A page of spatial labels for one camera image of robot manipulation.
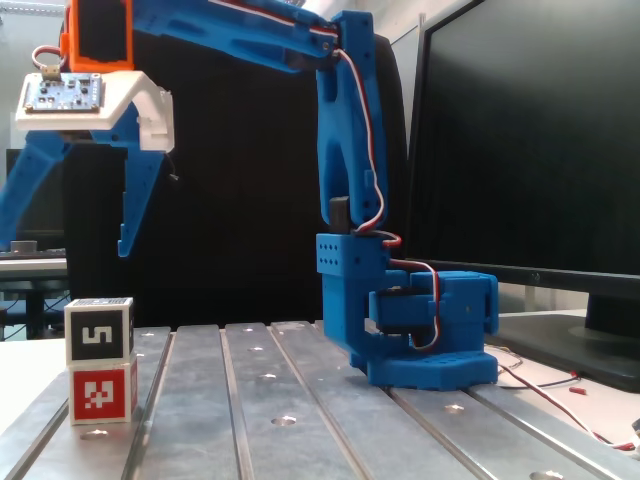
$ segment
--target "marker cube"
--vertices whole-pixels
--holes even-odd
[[[138,404],[138,361],[69,367],[71,425],[130,422]]]
[[[67,365],[130,363],[133,299],[77,299],[64,309]]]

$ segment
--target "black marker cube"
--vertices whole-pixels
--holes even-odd
[[[67,365],[130,363],[133,299],[78,299],[64,309]]]

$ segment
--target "monitor stand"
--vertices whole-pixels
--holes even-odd
[[[587,317],[530,314],[500,318],[486,342],[523,357],[640,392],[640,302],[589,296]]]

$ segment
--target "blue robotic arm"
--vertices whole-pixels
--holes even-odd
[[[133,27],[285,72],[317,70],[321,209],[333,232],[317,237],[327,336],[349,351],[352,364],[376,385],[451,390],[496,381],[495,359],[483,352],[482,340],[485,331],[497,328],[495,278],[466,272],[438,278],[435,272],[409,275],[387,269],[391,243],[375,231],[384,222],[387,172],[370,14],[342,12],[327,22],[274,0],[134,0]],[[105,75],[104,81],[113,81],[109,75],[116,74]],[[74,79],[62,77],[63,86]],[[34,82],[34,88],[42,87]],[[28,85],[20,105],[24,115],[34,113],[27,98]],[[99,110],[107,108],[109,99],[103,103]],[[134,105],[119,113],[110,128],[88,130],[93,141],[129,149],[120,243],[121,256],[127,256],[172,142],[161,143],[164,151],[150,151],[156,145],[153,134],[150,140],[139,131],[143,125],[153,127],[154,120],[147,121]],[[171,117],[172,109],[165,113]],[[29,134],[18,173],[0,194],[0,241],[15,234],[30,196],[68,148],[56,132]],[[367,316],[379,332],[365,329]],[[427,351],[419,346],[425,344]]]

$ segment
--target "circuit board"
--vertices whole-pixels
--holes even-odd
[[[98,112],[102,105],[102,76],[62,73],[58,80],[33,76],[24,97],[26,113]]]

